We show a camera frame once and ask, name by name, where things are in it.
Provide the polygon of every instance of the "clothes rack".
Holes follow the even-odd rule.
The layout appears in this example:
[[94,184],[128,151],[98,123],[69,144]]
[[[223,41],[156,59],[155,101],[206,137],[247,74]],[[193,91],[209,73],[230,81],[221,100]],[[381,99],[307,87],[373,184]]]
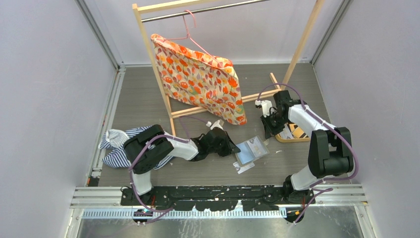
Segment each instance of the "clothes rack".
[[[153,72],[155,73],[157,84],[159,86],[159,90],[160,90],[160,93],[162,95],[163,102],[165,104],[166,110],[167,110],[168,115],[169,115],[169,121],[170,121],[171,130],[172,130],[173,135],[175,135],[175,126],[174,126],[174,123],[173,123],[173,120],[175,118],[205,112],[206,109],[204,109],[202,107],[194,107],[194,108],[189,108],[189,109],[175,111],[175,112],[172,111],[171,106],[170,106],[169,97],[165,94],[165,92],[163,90],[162,81],[159,77],[158,68],[156,67],[155,57],[154,57],[154,54],[153,54],[153,48],[150,44],[149,35],[147,34],[143,23],[150,22],[150,21],[156,21],[156,20],[162,20],[162,19],[168,19],[168,18],[172,18],[172,17],[183,16],[183,15],[186,15],[186,14],[189,14],[189,13],[188,12],[181,12],[181,13],[170,14],[170,15],[159,16],[159,17],[146,18],[146,19],[142,19],[142,14],[151,13],[151,12],[158,12],[158,11],[173,9],[173,8],[177,8],[177,7],[188,7],[188,6],[192,6],[192,5],[196,5],[196,4],[202,4],[202,3],[213,2],[213,1],[217,1],[217,0],[177,0],[177,1],[159,3],[159,4],[149,5],[149,6],[143,6],[143,7],[137,7],[137,4],[133,4],[134,15],[136,16],[136,20],[137,20],[137,23],[139,25],[140,32],[142,33],[143,41],[144,41],[147,53],[148,53],[149,58],[150,58],[150,62],[152,63]],[[258,3],[258,2],[263,2],[263,1],[268,1],[268,0],[249,0],[249,1],[244,1],[244,2],[232,3],[232,4],[228,4],[228,5],[222,5],[222,6],[209,7],[209,8],[199,9],[199,10],[193,10],[191,12],[192,13],[200,13],[200,12],[218,10],[218,9],[223,9],[223,8],[228,8],[228,7],[235,7],[235,6],[241,6],[241,5],[246,5],[246,4]],[[292,75],[292,72],[293,72],[293,70],[296,66],[296,63],[298,62],[298,59],[299,59],[299,57],[302,53],[303,48],[305,47],[306,41],[308,40],[309,34],[310,34],[310,32],[311,32],[311,30],[314,26],[314,23],[316,21],[316,18],[319,15],[319,12],[322,8],[322,5],[324,4],[324,1],[325,0],[316,0],[315,5],[312,9],[312,12],[309,16],[308,22],[307,22],[307,24],[305,26],[305,29],[303,31],[303,34],[302,34],[302,36],[300,38],[300,41],[298,43],[298,46],[295,50],[295,53],[293,54],[292,61],[290,62],[289,67],[287,68],[287,71],[286,71],[286,75],[283,78],[283,83],[288,83],[289,82],[290,76]],[[275,77],[272,73],[270,73],[270,79],[272,80],[273,83],[277,83],[277,80],[275,79]],[[276,86],[275,88],[276,89],[274,89],[274,90],[263,92],[261,94],[261,98],[272,97],[276,92],[278,92],[280,90],[284,90],[284,86],[282,86],[282,87]],[[251,101],[256,100],[257,97],[258,97],[258,93],[248,95],[248,96],[243,96],[242,101],[244,103],[251,102]]]

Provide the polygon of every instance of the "orange floral cloth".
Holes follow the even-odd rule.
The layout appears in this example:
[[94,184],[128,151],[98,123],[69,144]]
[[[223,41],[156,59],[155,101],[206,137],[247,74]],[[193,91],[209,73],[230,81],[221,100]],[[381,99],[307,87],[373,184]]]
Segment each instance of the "orange floral cloth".
[[193,51],[153,34],[156,63],[165,93],[200,106],[231,124],[247,123],[238,76],[230,60]]

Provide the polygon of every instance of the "wire hanger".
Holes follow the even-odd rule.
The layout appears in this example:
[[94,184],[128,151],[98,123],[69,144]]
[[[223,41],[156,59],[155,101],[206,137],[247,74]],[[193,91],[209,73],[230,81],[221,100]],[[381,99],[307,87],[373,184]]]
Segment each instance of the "wire hanger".
[[[186,12],[188,12],[189,14],[191,14],[192,15],[192,17],[193,17],[193,20],[194,20],[194,28],[196,28],[197,27],[197,23],[196,23],[196,18],[195,18],[195,16],[194,16],[194,14],[192,13],[192,12],[190,12],[189,10],[185,10]],[[190,31],[189,31],[189,29],[188,29],[188,26],[187,26],[187,22],[185,21],[185,16],[182,16],[182,19],[184,19],[184,25],[185,25],[185,29],[187,30],[187,36],[186,37],[182,37],[182,38],[172,38],[172,39],[166,39],[167,41],[174,41],[174,40],[184,40],[184,39],[190,39],[194,44],[196,44],[201,50],[203,50],[207,55],[209,55],[215,62],[217,62],[217,66],[218,67],[222,67],[223,66],[223,64],[221,63],[221,62],[219,62],[219,61],[217,61],[216,60],[216,58],[214,57],[214,56],[212,56],[209,52],[207,52],[205,49],[203,49],[203,47],[201,47],[197,42],[195,42],[194,40],[193,40],[193,38],[191,38],[191,35],[190,35]]]

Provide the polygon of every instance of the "gray mat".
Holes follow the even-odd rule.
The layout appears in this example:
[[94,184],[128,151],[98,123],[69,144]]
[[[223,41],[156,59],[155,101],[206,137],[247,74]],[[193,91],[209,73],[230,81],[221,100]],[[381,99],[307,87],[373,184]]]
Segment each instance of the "gray mat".
[[[259,92],[271,84],[269,73],[273,72],[277,81],[281,82],[288,64],[251,64],[237,65],[242,96]],[[311,109],[319,116],[329,121],[325,105],[310,64],[298,64],[290,79],[290,85],[295,86],[304,97]],[[245,103],[245,113],[248,119],[246,125],[238,126],[224,124],[233,142],[238,144],[244,140],[259,135],[264,138],[263,125],[260,120],[262,111],[256,109],[254,102]],[[191,106],[171,100],[173,111]],[[215,121],[218,117],[209,112],[193,115],[206,120]],[[183,119],[192,137],[206,133],[208,127],[194,119]],[[138,126],[160,124],[170,132],[169,118],[160,95],[158,85],[151,67],[127,68],[121,95],[118,101],[114,129],[126,130]],[[175,119],[176,135],[186,138],[179,119]],[[209,155],[199,162],[188,162],[175,158],[171,164],[152,172],[153,185],[236,185],[236,184],[282,184],[284,179],[298,172],[307,165],[309,142],[280,143],[275,138],[270,139],[267,146],[270,154],[257,160],[255,167],[237,174],[232,164],[236,161],[234,155],[220,158]],[[104,165],[99,186],[123,186],[129,184],[127,169],[112,169]]]

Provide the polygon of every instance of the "white wall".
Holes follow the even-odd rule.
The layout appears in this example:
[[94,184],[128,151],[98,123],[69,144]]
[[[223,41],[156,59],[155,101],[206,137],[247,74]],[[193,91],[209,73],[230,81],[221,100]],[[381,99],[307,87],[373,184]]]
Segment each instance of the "white wall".
[[[169,0],[86,0],[118,62],[150,64],[132,4],[151,5]],[[189,10],[225,5],[242,0],[219,0],[194,5]],[[327,0],[321,10],[301,60],[310,61],[321,42],[341,0]],[[315,0],[271,0],[233,8],[195,14],[197,28],[187,16],[193,39],[209,53],[238,62],[289,62],[315,4]],[[184,11],[172,9],[145,14],[161,16]],[[145,23],[149,35],[184,37],[182,17]],[[189,40],[177,41],[191,49],[199,48]]]
[[0,237],[62,237],[114,69],[73,0],[0,2]]
[[419,237],[420,1],[353,1],[315,68],[347,126],[379,237]]

